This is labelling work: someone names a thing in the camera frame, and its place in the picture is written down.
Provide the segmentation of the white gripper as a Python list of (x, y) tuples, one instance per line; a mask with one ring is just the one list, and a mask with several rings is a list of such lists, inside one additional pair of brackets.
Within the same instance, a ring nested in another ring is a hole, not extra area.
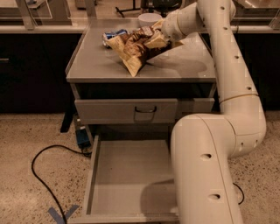
[(168, 14), (162, 23), (161, 31), (155, 33), (144, 42), (149, 48), (164, 48), (169, 41), (179, 41), (193, 32), (205, 30), (204, 23), (197, 9), (197, 4), (192, 3), (185, 8), (175, 10)]

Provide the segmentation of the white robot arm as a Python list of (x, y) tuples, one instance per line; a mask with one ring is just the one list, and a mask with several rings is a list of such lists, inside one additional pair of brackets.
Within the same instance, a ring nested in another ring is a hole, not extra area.
[(216, 74), (219, 114), (192, 114), (171, 133), (171, 163), (180, 224), (243, 224), (228, 160), (264, 139), (263, 107), (231, 30), (232, 0), (197, 0), (169, 14), (163, 34), (180, 40), (207, 31)]

